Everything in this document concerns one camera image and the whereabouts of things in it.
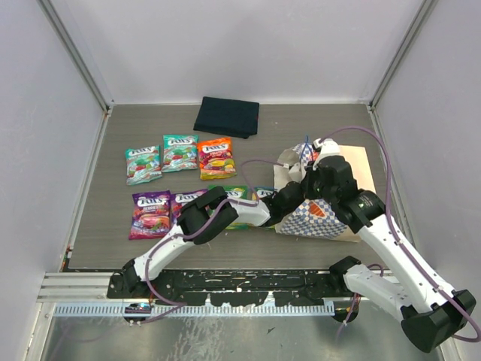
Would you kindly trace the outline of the pink snack packet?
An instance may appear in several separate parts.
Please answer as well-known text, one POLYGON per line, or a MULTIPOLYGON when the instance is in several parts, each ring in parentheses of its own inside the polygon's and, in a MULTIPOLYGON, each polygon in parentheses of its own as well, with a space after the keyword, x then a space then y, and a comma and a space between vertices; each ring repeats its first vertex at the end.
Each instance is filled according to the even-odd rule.
POLYGON ((145 192, 132 195, 134 210, 129 240, 164 237, 171 229, 171 192, 145 192))
POLYGON ((207 192, 207 189, 201 189, 201 190, 184 192, 184 193, 172 193, 170 197, 172 224, 175 224, 177 222, 177 218, 180 216, 180 210, 184 205, 197 199, 199 196, 202 196, 206 192, 207 192))

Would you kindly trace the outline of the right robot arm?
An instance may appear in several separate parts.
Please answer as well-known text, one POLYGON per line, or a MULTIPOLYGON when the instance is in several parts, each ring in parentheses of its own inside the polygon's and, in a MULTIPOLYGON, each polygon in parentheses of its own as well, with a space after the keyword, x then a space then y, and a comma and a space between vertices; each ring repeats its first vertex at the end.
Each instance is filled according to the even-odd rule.
POLYGON ((456 290, 427 264, 387 213, 380 197, 358 187, 343 156, 308 162, 301 184, 308 199, 326 201, 337 219, 368 244, 398 280, 391 283, 348 256, 330 268, 333 293, 368 297, 391 314, 410 342, 425 353, 473 322, 473 294, 456 290))

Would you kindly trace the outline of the orange snack packet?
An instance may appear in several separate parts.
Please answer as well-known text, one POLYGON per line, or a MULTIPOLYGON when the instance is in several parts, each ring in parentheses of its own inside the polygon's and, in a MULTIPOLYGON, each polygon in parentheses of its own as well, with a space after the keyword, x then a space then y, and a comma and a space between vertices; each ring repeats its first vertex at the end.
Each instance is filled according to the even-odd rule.
POLYGON ((237 174, 229 137, 199 142, 198 161, 203 181, 226 179, 237 174))

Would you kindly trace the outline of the green tea snack packet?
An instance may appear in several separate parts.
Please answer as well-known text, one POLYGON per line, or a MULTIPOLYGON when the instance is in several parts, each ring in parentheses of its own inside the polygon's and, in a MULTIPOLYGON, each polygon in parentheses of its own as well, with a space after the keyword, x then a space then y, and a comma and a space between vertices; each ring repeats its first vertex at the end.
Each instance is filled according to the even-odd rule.
MULTIPOLYGON (((234 199, 247 199, 247 186, 222 186, 228 197, 234 199)), ((225 228, 226 230, 244 230, 248 229, 246 223, 231 223, 225 228)))

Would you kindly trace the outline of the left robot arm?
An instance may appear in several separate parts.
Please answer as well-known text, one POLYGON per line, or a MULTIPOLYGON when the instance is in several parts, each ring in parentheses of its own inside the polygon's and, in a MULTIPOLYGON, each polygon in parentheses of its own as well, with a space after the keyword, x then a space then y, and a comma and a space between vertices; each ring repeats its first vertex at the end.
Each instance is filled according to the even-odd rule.
POLYGON ((256 200, 232 198, 222 187, 214 187, 184 205, 167 235, 123 266, 122 289, 134 298, 144 297, 150 282, 185 250, 213 240, 232 223, 261 228, 277 225, 303 201, 302 186, 294 181, 256 200))

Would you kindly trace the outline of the checkered paper bag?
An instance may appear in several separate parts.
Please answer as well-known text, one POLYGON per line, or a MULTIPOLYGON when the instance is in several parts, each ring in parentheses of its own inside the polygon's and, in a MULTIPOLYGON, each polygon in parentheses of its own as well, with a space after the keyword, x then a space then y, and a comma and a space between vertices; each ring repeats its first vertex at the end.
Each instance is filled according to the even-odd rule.
POLYGON ((274 166, 274 189, 276 233, 350 242, 361 241, 362 212, 371 209, 356 210, 350 202, 376 192, 365 148, 331 138, 284 150, 274 166))

